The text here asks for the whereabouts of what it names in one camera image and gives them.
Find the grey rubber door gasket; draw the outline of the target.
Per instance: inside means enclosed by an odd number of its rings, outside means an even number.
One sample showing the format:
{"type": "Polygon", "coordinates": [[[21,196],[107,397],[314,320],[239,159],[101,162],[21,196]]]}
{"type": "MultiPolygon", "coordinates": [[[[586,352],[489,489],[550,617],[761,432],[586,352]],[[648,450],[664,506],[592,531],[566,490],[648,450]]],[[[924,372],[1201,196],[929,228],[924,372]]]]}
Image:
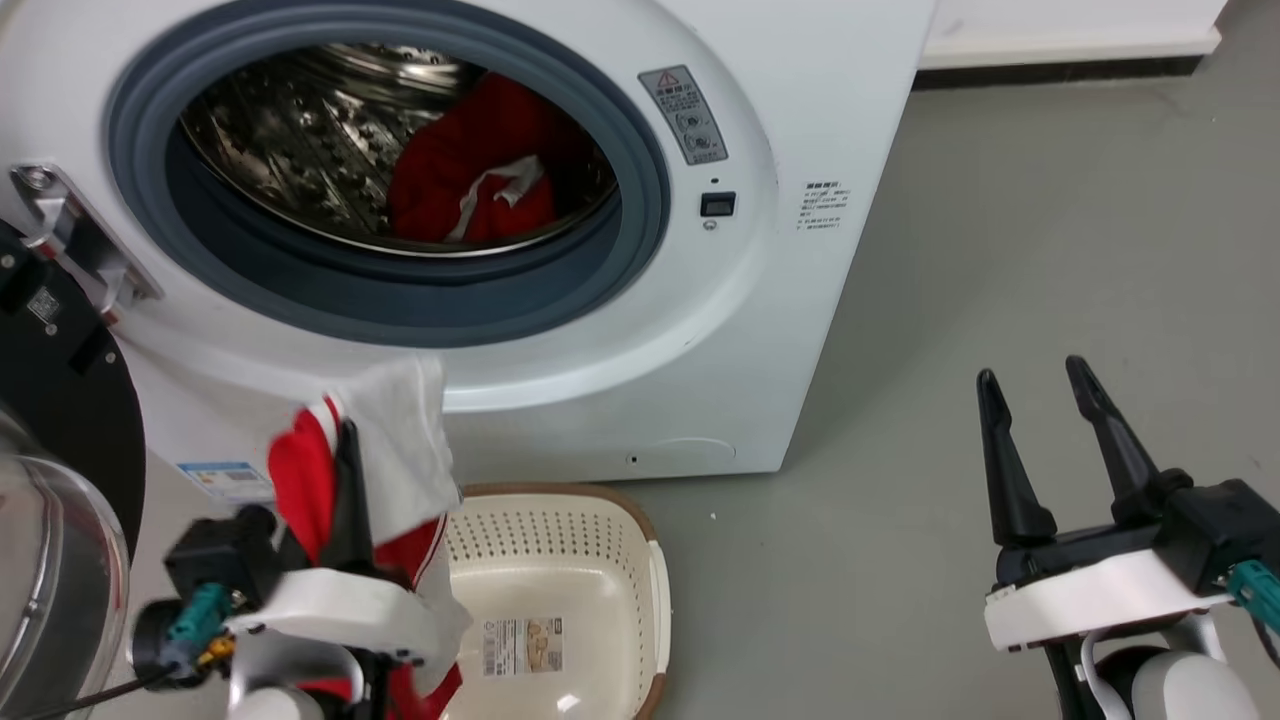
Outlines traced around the grey rubber door gasket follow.
{"type": "Polygon", "coordinates": [[[460,0],[234,0],[143,49],[116,83],[108,151],[150,238],[227,299],[329,337],[420,348],[520,340],[611,301],[660,246],[668,167],[653,127],[566,46],[460,0]],[[471,61],[567,111],[614,169],[617,196],[585,227],[484,258],[399,258],[338,245],[224,184],[180,127],[223,76],[323,44],[425,47],[471,61]]]}

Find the cream perforated laundry basket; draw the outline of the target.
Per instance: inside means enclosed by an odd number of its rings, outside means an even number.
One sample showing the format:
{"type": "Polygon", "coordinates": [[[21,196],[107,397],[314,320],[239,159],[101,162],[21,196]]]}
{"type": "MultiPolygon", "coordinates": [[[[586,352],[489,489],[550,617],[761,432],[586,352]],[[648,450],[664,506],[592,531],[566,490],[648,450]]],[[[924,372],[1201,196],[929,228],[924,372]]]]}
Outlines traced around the cream perforated laundry basket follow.
{"type": "Polygon", "coordinates": [[[600,486],[479,486],[448,521],[472,616],[442,720],[654,720],[671,652],[664,552],[645,512],[600,486]],[[562,673],[483,675],[481,624],[563,618],[562,673]]]}

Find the metal door hinge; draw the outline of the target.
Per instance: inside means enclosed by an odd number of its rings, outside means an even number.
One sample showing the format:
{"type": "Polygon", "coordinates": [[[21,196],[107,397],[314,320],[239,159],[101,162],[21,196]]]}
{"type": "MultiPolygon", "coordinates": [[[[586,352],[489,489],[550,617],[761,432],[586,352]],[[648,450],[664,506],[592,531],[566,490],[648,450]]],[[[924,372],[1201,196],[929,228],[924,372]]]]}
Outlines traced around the metal door hinge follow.
{"type": "Polygon", "coordinates": [[[6,173],[29,225],[18,232],[20,242],[64,270],[110,324],[137,304],[165,297],[64,170],[26,163],[9,167],[6,173]]]}

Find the red and white garment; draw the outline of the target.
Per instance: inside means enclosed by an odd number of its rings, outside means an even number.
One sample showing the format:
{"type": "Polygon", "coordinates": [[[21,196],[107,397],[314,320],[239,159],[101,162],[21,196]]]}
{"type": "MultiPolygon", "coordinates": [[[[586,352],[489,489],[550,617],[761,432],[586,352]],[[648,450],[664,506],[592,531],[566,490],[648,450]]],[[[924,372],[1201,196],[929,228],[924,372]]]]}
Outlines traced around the red and white garment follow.
{"type": "Polygon", "coordinates": [[[445,547],[462,503],[443,427],[445,372],[434,356],[371,368],[302,407],[268,450],[276,507],[308,565],[333,536],[339,430],[358,439],[375,568],[408,587],[440,621],[444,651],[398,667],[387,720],[442,720],[463,684],[456,661],[471,616],[456,598],[445,547]]]}

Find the grey warning sticker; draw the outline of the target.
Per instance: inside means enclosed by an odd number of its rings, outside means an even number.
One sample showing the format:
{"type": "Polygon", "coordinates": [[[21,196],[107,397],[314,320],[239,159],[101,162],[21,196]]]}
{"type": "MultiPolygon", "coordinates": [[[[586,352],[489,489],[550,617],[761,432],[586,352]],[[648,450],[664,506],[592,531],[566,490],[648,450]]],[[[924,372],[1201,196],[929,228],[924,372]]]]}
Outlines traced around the grey warning sticker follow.
{"type": "Polygon", "coordinates": [[[705,95],[686,65],[646,70],[637,79],[663,115],[687,165],[730,158],[705,95]]]}

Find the black glass washer door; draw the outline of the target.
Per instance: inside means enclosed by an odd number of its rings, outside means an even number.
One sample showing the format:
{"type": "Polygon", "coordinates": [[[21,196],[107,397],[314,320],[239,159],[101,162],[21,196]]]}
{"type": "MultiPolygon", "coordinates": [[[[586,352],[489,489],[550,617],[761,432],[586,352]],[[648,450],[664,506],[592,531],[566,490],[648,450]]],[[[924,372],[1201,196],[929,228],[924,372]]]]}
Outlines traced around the black glass washer door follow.
{"type": "Polygon", "coordinates": [[[125,630],[140,406],[79,286],[0,222],[0,720],[77,717],[125,630]]]}

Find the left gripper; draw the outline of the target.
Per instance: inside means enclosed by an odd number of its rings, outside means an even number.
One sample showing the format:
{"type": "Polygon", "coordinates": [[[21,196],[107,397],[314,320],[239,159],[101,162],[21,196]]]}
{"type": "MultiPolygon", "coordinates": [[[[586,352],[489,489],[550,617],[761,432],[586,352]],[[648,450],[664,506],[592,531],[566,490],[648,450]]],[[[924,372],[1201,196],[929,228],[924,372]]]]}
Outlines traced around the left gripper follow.
{"type": "Polygon", "coordinates": [[[383,653],[399,661],[448,664],[445,624],[424,600],[376,575],[358,430],[338,427],[334,506],[324,568],[312,562],[293,530],[275,520],[271,543],[284,573],[257,610],[227,620],[234,634],[275,632],[383,653]]]}

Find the red garment with white strip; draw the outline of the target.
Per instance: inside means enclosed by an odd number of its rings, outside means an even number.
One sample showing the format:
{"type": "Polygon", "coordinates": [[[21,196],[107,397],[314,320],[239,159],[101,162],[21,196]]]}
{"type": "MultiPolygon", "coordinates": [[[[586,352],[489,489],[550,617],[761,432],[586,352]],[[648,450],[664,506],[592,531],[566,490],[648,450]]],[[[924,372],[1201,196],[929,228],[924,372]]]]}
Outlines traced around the red garment with white strip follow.
{"type": "Polygon", "coordinates": [[[497,249],[567,228],[614,188],[604,152],[567,111],[486,73],[406,143],[387,218],[398,241],[497,249]]]}

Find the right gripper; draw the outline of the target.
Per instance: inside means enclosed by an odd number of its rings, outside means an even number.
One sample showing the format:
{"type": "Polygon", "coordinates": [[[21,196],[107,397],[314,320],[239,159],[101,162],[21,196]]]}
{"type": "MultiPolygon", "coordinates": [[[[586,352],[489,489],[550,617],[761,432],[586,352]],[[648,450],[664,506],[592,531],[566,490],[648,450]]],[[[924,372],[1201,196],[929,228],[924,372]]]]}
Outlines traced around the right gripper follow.
{"type": "Polygon", "coordinates": [[[1180,468],[1160,469],[1089,363],[1065,360],[1079,414],[1093,427],[1119,527],[1056,536],[1012,438],[1012,414],[995,372],[975,378],[989,519],[998,546],[996,583],[986,596],[991,644],[1012,651],[1229,603],[1225,589],[1193,591],[1155,552],[1169,500],[1193,487],[1180,468]]]}

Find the stainless steel washer drum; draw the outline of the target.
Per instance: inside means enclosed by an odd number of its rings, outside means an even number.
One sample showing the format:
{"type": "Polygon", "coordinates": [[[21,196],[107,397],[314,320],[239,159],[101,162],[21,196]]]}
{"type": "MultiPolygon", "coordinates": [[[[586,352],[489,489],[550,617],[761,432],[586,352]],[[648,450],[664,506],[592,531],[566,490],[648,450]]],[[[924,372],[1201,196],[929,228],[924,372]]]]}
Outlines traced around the stainless steel washer drum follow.
{"type": "Polygon", "coordinates": [[[275,218],[338,245],[399,258],[484,258],[497,249],[417,246],[390,237],[387,191],[413,133],[460,101],[486,68],[436,50],[323,44],[278,53],[223,76],[192,100],[180,127],[204,164],[275,218]]]}

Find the white front-load washing machine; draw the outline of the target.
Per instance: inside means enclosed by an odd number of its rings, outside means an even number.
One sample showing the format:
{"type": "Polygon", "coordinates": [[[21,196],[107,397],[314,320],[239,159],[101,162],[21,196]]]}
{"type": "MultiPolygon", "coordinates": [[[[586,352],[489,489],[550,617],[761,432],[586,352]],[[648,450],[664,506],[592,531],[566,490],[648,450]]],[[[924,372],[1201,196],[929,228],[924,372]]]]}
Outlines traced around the white front-load washing machine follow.
{"type": "MultiPolygon", "coordinates": [[[[566,46],[653,127],[668,167],[660,246],[554,329],[439,350],[454,478],[643,478],[625,455],[722,439],[778,470],[856,252],[933,0],[460,0],[566,46]],[[637,76],[686,65],[730,158],[690,167],[637,76]]],[[[160,284],[136,346],[220,383],[303,398],[413,348],[303,331],[177,265],[134,219],[108,151],[119,78],[218,0],[0,0],[0,170],[51,161],[160,284]]]]}

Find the white baseboard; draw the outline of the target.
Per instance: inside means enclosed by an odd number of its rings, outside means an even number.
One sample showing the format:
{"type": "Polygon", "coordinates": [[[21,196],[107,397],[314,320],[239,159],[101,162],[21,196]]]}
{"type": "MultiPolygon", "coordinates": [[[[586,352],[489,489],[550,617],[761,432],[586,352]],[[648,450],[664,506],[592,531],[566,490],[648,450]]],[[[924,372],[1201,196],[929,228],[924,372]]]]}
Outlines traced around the white baseboard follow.
{"type": "Polygon", "coordinates": [[[938,0],[923,70],[1206,56],[1229,0],[938,0]]]}

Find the paper label in basket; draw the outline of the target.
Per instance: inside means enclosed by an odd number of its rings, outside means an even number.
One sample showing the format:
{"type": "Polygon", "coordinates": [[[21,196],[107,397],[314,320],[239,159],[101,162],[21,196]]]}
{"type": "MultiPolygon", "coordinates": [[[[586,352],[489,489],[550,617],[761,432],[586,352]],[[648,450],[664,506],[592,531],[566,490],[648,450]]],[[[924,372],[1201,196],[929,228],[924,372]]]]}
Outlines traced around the paper label in basket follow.
{"type": "Polygon", "coordinates": [[[485,620],[481,629],[481,667],[485,678],[563,671],[563,618],[485,620]]]}

